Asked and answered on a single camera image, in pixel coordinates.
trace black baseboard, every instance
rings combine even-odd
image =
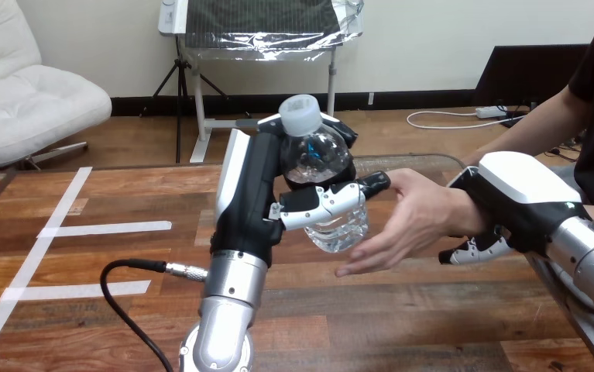
[[[374,102],[368,105],[369,93],[338,93],[335,95],[335,111],[355,110],[403,110],[439,109],[466,107],[472,104],[474,90],[456,91],[389,91],[374,94]],[[291,95],[233,95],[225,99],[218,95],[204,96],[205,114],[226,115],[278,112],[279,105]],[[326,111],[326,94],[315,94],[320,109]],[[185,99],[180,107],[185,116],[196,115],[194,97]],[[112,116],[138,116],[141,113],[153,116],[177,114],[176,96],[112,98]]]

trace wooden table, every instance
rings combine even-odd
[[[460,170],[445,158],[387,157],[360,160],[359,173],[404,166],[441,184]],[[101,269],[120,258],[207,267],[220,170],[1,177],[0,370],[161,370],[100,295],[60,297],[78,296],[78,287],[64,286],[97,284]],[[393,203],[387,192],[368,204],[372,234]],[[66,229],[130,222],[170,222],[170,229],[87,236]],[[301,231],[285,233],[251,331],[255,370],[594,370],[589,351],[523,257],[438,264],[437,252],[458,243],[443,239],[394,270],[338,279],[333,271],[344,254],[321,252]],[[143,293],[117,299],[177,369],[180,342],[198,321],[201,286],[132,269],[117,269],[110,280],[150,280]]]

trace human hand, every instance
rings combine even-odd
[[[335,275],[388,270],[443,236],[475,235],[486,225],[463,190],[445,188],[411,169],[387,172],[397,205],[383,231],[359,244]]]

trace white bottle cap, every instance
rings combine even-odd
[[[290,97],[280,104],[278,112],[288,136],[305,136],[322,126],[319,104],[312,95]]]

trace tripod stand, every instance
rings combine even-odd
[[[177,127],[176,127],[176,164],[180,163],[180,117],[181,117],[181,107],[180,103],[183,101],[183,97],[189,97],[187,95],[187,80],[185,78],[185,69],[189,68],[192,69],[192,65],[187,62],[183,58],[182,52],[180,52],[180,39],[178,35],[175,36],[176,40],[176,52],[178,58],[173,60],[173,67],[169,71],[169,74],[166,75],[162,84],[157,88],[155,94],[153,94],[153,103],[155,102],[157,96],[160,94],[160,91],[164,88],[164,85],[169,81],[173,73],[178,69],[178,98],[177,98]],[[224,93],[221,89],[219,89],[215,84],[212,83],[207,77],[199,74],[201,80],[205,81],[205,84],[208,84],[214,89],[217,93],[220,94],[226,101],[228,101],[228,96]],[[139,114],[139,117],[143,117],[148,112],[148,107],[144,107],[142,112]]]

